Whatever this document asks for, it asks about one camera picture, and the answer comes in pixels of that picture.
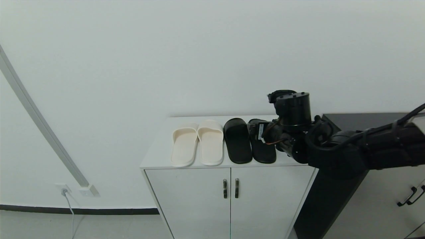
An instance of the floor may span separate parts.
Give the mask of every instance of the floor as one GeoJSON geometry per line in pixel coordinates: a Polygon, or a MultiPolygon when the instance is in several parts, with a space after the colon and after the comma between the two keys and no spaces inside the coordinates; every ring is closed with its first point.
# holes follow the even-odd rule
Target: floor
{"type": "MultiPolygon", "coordinates": [[[[72,215],[0,211],[1,239],[71,239],[72,215]]],[[[75,215],[74,239],[169,239],[159,215],[75,215]]],[[[294,231],[288,239],[297,239],[294,231]]]]}

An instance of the wall trim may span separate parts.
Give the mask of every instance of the wall trim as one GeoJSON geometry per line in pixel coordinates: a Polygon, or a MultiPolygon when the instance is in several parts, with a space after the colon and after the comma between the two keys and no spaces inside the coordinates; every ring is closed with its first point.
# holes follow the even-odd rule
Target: wall trim
{"type": "MultiPolygon", "coordinates": [[[[28,207],[0,205],[0,210],[27,213],[71,214],[69,208],[28,207]]],[[[118,208],[118,209],[72,209],[76,215],[159,215],[157,208],[118,208]]]]}

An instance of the white slipper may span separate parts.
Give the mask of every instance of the white slipper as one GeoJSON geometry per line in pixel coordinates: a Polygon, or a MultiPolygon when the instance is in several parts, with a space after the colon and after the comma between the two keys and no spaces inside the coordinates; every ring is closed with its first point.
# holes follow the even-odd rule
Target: white slipper
{"type": "Polygon", "coordinates": [[[204,165],[219,165],[223,162],[223,127],[215,120],[205,120],[198,126],[201,142],[201,162],[204,165]]]}
{"type": "Polygon", "coordinates": [[[198,144],[198,124],[187,123],[173,132],[173,152],[171,165],[184,167],[193,163],[198,144]]]}

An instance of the slipper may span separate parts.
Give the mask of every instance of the slipper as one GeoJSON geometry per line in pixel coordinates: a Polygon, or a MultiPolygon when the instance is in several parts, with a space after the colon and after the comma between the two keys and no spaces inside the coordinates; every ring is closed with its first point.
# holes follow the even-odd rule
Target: slipper
{"type": "MultiPolygon", "coordinates": [[[[248,124],[256,124],[258,122],[266,122],[261,119],[252,119],[248,124]]],[[[255,135],[250,135],[252,154],[254,159],[260,163],[274,163],[276,161],[276,149],[274,145],[267,145],[261,140],[255,138],[255,135]]]]}
{"type": "Polygon", "coordinates": [[[198,124],[187,123],[173,132],[173,152],[171,165],[184,167],[193,163],[198,144],[198,124]]]}
{"type": "Polygon", "coordinates": [[[223,162],[223,127],[215,120],[207,119],[198,126],[201,142],[201,162],[204,165],[219,165],[223,162]]]}
{"type": "Polygon", "coordinates": [[[233,118],[224,125],[224,140],[232,162],[242,164],[252,160],[251,144],[247,123],[243,119],[233,118]]]}

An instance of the cabinet handle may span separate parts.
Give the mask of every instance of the cabinet handle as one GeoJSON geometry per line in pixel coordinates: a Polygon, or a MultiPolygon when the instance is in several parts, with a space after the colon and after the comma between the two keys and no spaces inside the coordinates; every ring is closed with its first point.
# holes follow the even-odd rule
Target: cabinet handle
{"type": "Polygon", "coordinates": [[[239,198],[239,179],[235,180],[236,189],[235,189],[235,198],[239,198]]]}
{"type": "Polygon", "coordinates": [[[425,193],[425,185],[422,185],[422,187],[421,187],[421,189],[422,189],[422,193],[421,193],[421,195],[419,195],[419,197],[417,197],[413,202],[411,202],[410,201],[410,199],[412,198],[412,197],[409,197],[409,199],[407,200],[407,205],[412,205],[412,204],[414,204],[420,197],[422,197],[422,195],[424,195],[424,193],[425,193]]]}
{"type": "Polygon", "coordinates": [[[223,197],[227,198],[227,180],[223,179],[223,197]]]}
{"type": "Polygon", "coordinates": [[[409,196],[409,198],[407,198],[406,201],[404,201],[404,203],[398,202],[397,206],[399,207],[404,206],[404,204],[406,204],[413,197],[413,195],[415,195],[417,189],[415,187],[412,187],[411,190],[413,191],[413,193],[409,196]]]}

